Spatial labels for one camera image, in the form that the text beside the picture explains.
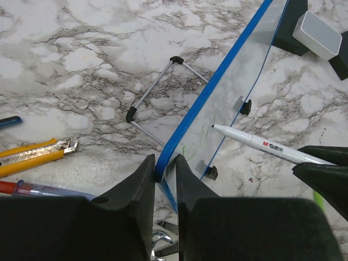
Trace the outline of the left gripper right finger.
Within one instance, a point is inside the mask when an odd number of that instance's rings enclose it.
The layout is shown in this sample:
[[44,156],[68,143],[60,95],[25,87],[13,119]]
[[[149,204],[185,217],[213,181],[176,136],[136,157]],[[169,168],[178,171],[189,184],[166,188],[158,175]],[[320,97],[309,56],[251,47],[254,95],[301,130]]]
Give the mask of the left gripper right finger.
[[311,200],[221,197],[176,157],[180,260],[342,260]]

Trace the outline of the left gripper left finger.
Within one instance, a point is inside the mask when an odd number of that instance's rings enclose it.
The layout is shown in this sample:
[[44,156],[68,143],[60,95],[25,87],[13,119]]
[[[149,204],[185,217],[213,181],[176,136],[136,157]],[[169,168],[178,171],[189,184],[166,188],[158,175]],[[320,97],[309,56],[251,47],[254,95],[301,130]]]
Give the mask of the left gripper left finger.
[[2,197],[1,260],[149,260],[155,156],[89,201]]

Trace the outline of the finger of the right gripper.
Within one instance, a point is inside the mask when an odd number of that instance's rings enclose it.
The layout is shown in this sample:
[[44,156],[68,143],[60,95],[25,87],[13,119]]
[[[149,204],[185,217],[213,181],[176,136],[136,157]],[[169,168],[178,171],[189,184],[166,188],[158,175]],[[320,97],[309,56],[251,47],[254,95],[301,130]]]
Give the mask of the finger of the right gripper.
[[347,219],[347,166],[301,163],[293,167],[293,174]]
[[326,160],[339,166],[348,164],[348,148],[338,146],[304,146],[298,151]]

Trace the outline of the green marker cap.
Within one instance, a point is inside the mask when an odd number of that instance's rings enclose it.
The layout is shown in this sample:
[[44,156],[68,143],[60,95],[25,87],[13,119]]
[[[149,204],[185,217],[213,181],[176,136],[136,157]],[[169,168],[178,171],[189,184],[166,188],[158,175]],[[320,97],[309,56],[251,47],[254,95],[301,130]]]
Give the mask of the green marker cap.
[[315,201],[315,203],[321,208],[321,210],[325,210],[325,206],[324,206],[324,198],[317,192],[317,191],[313,191],[313,199]]

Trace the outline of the white marker pen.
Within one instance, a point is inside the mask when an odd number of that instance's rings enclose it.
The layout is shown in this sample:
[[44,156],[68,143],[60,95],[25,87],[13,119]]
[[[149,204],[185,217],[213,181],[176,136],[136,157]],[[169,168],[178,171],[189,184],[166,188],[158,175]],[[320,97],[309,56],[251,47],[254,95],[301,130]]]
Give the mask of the white marker pen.
[[273,156],[282,158],[294,164],[300,163],[313,163],[313,164],[324,164],[324,165],[335,165],[326,160],[310,156],[304,152],[283,146],[276,142],[264,139],[262,137],[245,133],[229,126],[222,126],[214,124],[212,128],[227,138],[238,141],[248,147],[254,148],[259,151],[263,151]]

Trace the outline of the blue framed whiteboard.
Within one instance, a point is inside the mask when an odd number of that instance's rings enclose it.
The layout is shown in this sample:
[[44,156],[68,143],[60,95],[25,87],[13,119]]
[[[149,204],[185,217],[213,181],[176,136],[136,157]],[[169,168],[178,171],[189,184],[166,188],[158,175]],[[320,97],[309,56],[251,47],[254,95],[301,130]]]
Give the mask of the blue framed whiteboard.
[[288,4],[288,1],[262,2],[166,143],[134,121],[140,103],[128,110],[126,121],[163,146],[155,178],[174,211],[177,210],[175,158],[183,155],[198,178],[215,178],[216,170],[211,163],[224,138],[211,133],[212,125],[232,126],[243,110],[250,109],[248,97],[261,75]]

